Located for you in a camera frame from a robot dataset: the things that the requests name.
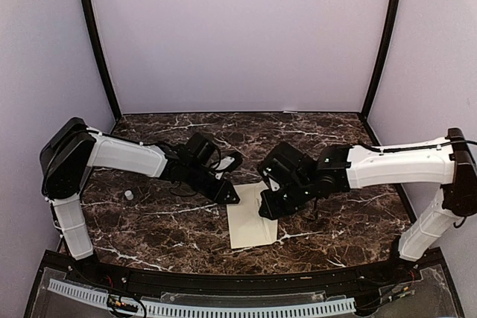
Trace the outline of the beige paper envelope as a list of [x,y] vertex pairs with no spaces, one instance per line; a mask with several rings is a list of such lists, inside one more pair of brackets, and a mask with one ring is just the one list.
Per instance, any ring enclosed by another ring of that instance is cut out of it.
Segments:
[[240,202],[227,205],[227,222],[231,249],[260,247],[277,240],[278,221],[259,216],[262,198],[267,186],[263,182],[234,186]]

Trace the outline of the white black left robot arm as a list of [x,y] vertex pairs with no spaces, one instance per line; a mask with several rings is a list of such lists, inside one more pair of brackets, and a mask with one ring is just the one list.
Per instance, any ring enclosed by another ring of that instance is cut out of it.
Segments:
[[201,133],[193,134],[184,144],[145,144],[105,134],[74,117],[40,152],[41,193],[71,257],[78,261],[76,273],[87,284],[98,285],[105,279],[105,269],[90,257],[94,248],[80,205],[87,171],[107,168],[185,184],[216,204],[229,205],[240,199],[225,174],[241,163],[239,152],[223,156],[217,144]]

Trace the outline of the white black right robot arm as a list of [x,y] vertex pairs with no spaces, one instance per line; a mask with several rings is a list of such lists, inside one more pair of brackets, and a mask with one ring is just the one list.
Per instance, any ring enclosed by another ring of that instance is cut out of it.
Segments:
[[381,278],[397,283],[409,261],[425,251],[458,221],[476,214],[476,161],[472,141],[454,127],[446,136],[401,146],[343,144],[325,148],[318,159],[281,142],[259,164],[267,189],[261,192],[259,216],[269,220],[293,215],[313,199],[374,185],[431,182],[434,199],[397,241]]

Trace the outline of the white glue stick cap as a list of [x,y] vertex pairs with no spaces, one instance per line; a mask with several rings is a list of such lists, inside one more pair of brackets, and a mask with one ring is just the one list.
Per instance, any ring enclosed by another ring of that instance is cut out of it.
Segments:
[[124,196],[127,200],[132,200],[134,198],[133,196],[133,192],[130,191],[130,190],[127,190],[125,193],[124,193]]

